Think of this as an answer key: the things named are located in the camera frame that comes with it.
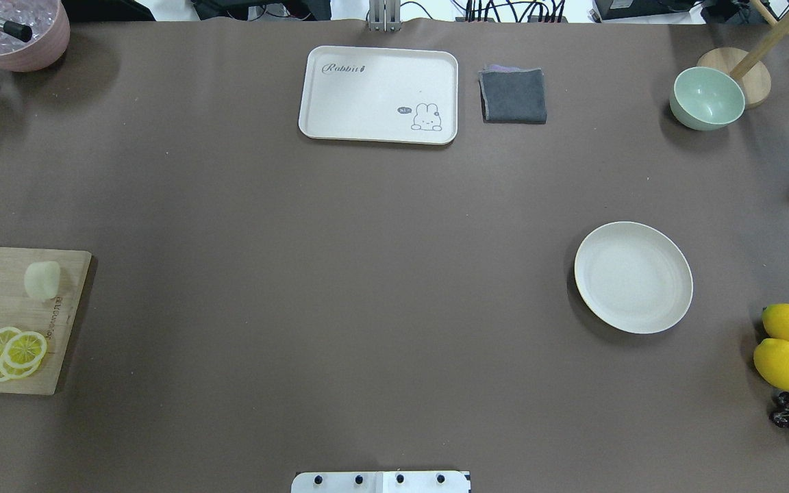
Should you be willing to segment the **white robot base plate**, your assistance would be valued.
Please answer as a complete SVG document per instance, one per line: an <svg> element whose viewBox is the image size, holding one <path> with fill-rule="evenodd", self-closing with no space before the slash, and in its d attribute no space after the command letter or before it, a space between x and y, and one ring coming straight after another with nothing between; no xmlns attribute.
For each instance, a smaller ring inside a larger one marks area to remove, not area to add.
<svg viewBox="0 0 789 493"><path fill-rule="evenodd" d="M458 470L304 472L291 492L471 492L470 474Z"/></svg>

